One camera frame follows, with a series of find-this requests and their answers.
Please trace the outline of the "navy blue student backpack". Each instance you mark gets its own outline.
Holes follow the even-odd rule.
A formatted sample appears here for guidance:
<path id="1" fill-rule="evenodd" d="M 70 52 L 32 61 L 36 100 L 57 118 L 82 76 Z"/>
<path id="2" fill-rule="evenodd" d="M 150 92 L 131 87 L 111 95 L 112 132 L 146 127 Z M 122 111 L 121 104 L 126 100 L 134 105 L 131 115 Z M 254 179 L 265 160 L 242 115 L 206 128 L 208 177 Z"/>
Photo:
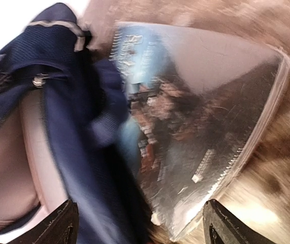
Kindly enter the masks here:
<path id="1" fill-rule="evenodd" d="M 92 61 L 91 38 L 55 3 L 0 50 L 0 230 L 70 199 L 76 243 L 150 243 L 146 202 L 117 148 L 122 80 L 111 61 Z"/>

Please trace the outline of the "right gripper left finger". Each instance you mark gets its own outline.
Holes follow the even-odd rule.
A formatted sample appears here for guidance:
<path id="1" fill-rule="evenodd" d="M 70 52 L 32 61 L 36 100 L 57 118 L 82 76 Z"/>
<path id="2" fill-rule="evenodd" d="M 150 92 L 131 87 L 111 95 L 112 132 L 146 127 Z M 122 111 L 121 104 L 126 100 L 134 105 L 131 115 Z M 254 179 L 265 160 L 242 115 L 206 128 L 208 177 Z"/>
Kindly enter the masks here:
<path id="1" fill-rule="evenodd" d="M 67 200 L 53 212 L 38 206 L 24 217 L 0 230 L 0 243 L 76 243 L 78 206 Z"/>

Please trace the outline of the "blue card packet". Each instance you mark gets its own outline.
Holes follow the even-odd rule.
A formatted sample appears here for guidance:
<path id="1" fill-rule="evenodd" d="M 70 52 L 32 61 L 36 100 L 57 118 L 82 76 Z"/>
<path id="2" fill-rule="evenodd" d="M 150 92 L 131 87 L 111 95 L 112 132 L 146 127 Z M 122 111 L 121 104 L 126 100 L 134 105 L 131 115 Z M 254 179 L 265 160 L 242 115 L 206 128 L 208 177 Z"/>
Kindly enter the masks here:
<path id="1" fill-rule="evenodd" d="M 125 81 L 141 151 L 138 179 L 171 241 L 239 174 L 272 120 L 290 56 L 237 36 L 118 22 L 110 59 Z"/>

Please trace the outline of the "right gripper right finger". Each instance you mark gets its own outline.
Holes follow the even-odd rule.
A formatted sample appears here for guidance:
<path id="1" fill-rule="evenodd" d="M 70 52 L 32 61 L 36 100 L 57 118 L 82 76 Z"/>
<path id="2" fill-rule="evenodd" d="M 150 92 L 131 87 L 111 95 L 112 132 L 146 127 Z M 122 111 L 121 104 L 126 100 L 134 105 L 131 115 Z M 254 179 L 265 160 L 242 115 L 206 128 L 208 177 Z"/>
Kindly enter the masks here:
<path id="1" fill-rule="evenodd" d="M 208 200 L 203 207 L 203 229 L 206 244 L 275 244 L 215 199 Z"/>

